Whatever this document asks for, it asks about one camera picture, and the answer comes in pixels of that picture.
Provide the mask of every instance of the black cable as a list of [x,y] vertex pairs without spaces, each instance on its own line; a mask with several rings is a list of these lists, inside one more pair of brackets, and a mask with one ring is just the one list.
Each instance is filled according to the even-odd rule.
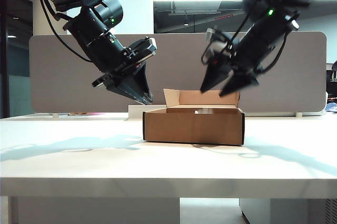
[[279,52],[277,53],[274,61],[271,62],[270,65],[268,65],[268,67],[264,68],[263,70],[259,70],[257,73],[259,73],[259,74],[265,74],[265,73],[269,72],[276,65],[277,61],[279,61],[279,59],[281,57],[281,54],[283,52],[287,36],[288,36],[288,34],[284,35],[284,40],[283,40],[282,46],[281,46]]
[[88,62],[88,63],[92,63],[92,61],[91,60],[89,60],[89,59],[87,59],[87,58],[85,58],[85,57],[83,57],[83,56],[81,56],[79,53],[77,53],[76,51],[74,51],[73,49],[71,49],[61,38],[60,38],[60,36],[58,35],[58,33],[56,32],[56,30],[54,29],[54,27],[53,27],[53,24],[52,24],[52,22],[51,22],[51,20],[50,20],[50,18],[49,18],[49,16],[48,16],[48,12],[47,12],[47,10],[46,10],[46,7],[45,7],[45,5],[44,5],[44,2],[43,2],[43,0],[40,0],[40,3],[41,3],[41,6],[42,6],[42,10],[43,10],[43,12],[44,12],[44,14],[45,14],[45,16],[46,16],[46,18],[47,18],[47,21],[48,21],[48,24],[49,24],[49,26],[50,26],[50,28],[51,28],[51,30],[53,31],[53,33],[54,33],[54,35],[56,36],[56,38],[68,49],[68,50],[70,50],[72,53],[74,53],[76,56],[78,56],[79,58],[81,58],[82,60],[84,60],[84,61],[86,61],[86,62]]
[[237,37],[237,35],[239,34],[239,32],[242,30],[243,26],[246,24],[246,22],[248,21],[249,17],[251,16],[252,12],[254,11],[254,7],[257,4],[259,0],[255,0],[255,2],[253,3],[251,9],[249,10],[249,12],[247,13],[245,19],[243,20],[243,22],[241,23],[240,27],[237,29],[237,31],[235,32],[234,36],[231,39],[231,42],[234,41],[234,39]]
[[213,41],[211,41],[211,42],[207,45],[207,47],[206,47],[204,53],[203,53],[202,56],[201,56],[201,63],[202,63],[203,65],[207,65],[207,64],[209,63],[209,60],[208,60],[208,61],[205,61],[204,59],[205,59],[205,55],[206,55],[206,53],[207,53],[207,50],[211,47],[212,44],[213,44]]
[[252,12],[254,11],[254,7],[257,4],[259,0],[255,0],[251,9],[249,10],[249,12],[247,13],[245,19],[243,20],[243,22],[241,23],[240,27],[237,29],[237,31],[235,32],[234,36],[231,39],[231,42],[234,41],[234,39],[237,37],[237,35],[239,34],[239,32],[242,30],[243,26],[246,24],[246,22],[248,21],[249,17],[251,16]]

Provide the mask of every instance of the glass wall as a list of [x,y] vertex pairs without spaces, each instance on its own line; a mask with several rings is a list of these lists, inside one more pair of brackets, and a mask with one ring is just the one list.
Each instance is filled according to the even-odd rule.
[[9,107],[9,112],[0,114],[0,117],[32,114],[28,44],[33,35],[33,5],[29,0],[1,2],[0,7],[2,10],[5,9],[2,17],[6,18],[7,33],[7,62],[6,67],[2,67],[2,72],[5,70],[8,76],[6,82],[8,88],[6,94],[5,89],[0,88],[2,92],[0,105],[2,111],[4,107]]

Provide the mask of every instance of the floor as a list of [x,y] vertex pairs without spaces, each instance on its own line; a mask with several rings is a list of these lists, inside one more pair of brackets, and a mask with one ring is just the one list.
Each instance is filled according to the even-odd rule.
[[239,199],[180,199],[181,224],[246,224]]

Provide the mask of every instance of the green led light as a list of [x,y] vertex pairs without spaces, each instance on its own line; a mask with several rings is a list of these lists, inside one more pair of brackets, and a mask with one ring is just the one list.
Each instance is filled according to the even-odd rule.
[[268,15],[271,16],[271,15],[274,14],[274,12],[275,12],[275,11],[274,11],[273,9],[271,9],[271,10],[268,11]]

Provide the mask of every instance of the ceiling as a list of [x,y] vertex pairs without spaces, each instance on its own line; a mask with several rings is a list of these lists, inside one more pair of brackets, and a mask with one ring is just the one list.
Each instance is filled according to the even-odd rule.
[[[301,13],[301,19],[337,13],[337,2],[315,2]],[[186,15],[189,27],[184,26]],[[205,32],[217,26],[225,31],[236,31],[245,13],[240,2],[155,2],[155,33]],[[247,23],[244,29],[251,26]]]

